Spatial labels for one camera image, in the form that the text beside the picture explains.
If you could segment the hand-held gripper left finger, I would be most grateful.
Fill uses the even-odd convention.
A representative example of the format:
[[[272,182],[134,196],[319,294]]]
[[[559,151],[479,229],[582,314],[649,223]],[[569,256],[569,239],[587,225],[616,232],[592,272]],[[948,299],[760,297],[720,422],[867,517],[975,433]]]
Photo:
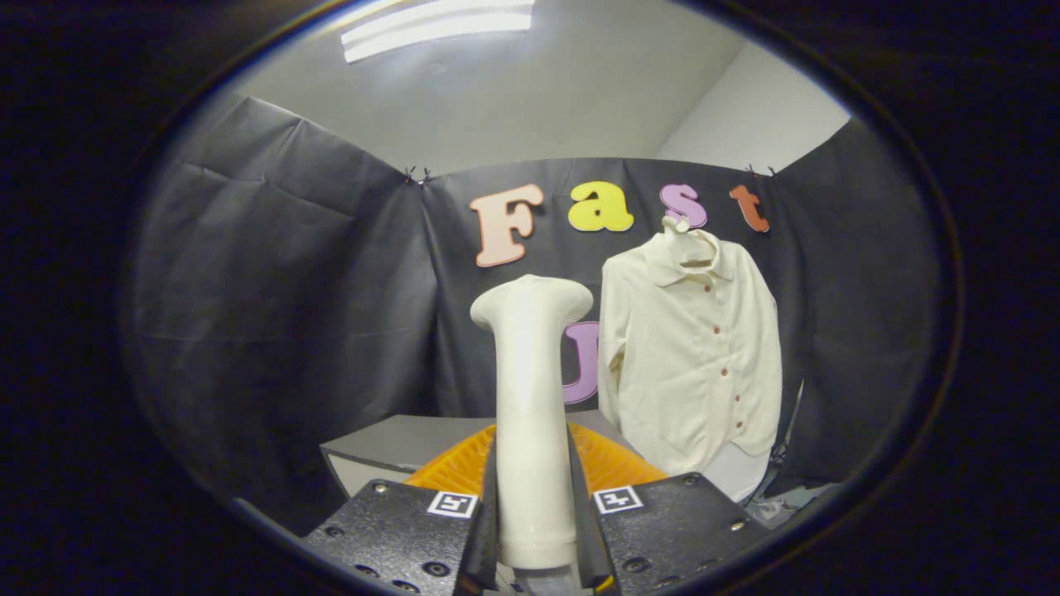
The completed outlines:
[[[330,470],[363,479],[303,536],[330,572],[375,595],[481,595],[496,588],[499,509],[492,424],[379,424],[354,456],[325,446]]]

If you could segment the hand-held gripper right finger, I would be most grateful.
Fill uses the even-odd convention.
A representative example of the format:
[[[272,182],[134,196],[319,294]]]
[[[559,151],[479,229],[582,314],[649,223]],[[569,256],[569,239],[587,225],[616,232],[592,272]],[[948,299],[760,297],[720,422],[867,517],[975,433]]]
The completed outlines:
[[[582,424],[568,427],[581,577],[596,593],[718,584],[768,528],[700,473],[669,476]]]

